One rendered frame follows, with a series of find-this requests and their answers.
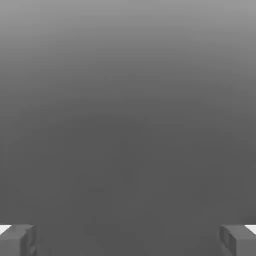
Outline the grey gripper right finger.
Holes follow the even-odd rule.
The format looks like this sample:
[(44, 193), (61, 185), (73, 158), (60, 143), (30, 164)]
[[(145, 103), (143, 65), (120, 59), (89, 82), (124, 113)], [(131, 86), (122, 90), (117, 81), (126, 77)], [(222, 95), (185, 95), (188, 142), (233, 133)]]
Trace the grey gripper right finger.
[(221, 225), (219, 241), (223, 256), (256, 256), (256, 224)]

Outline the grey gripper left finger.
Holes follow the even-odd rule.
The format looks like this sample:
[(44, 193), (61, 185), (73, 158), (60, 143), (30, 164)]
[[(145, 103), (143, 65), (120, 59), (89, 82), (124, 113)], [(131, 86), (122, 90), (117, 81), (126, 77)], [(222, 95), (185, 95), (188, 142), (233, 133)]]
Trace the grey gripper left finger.
[(0, 224), (0, 256), (37, 256), (36, 226)]

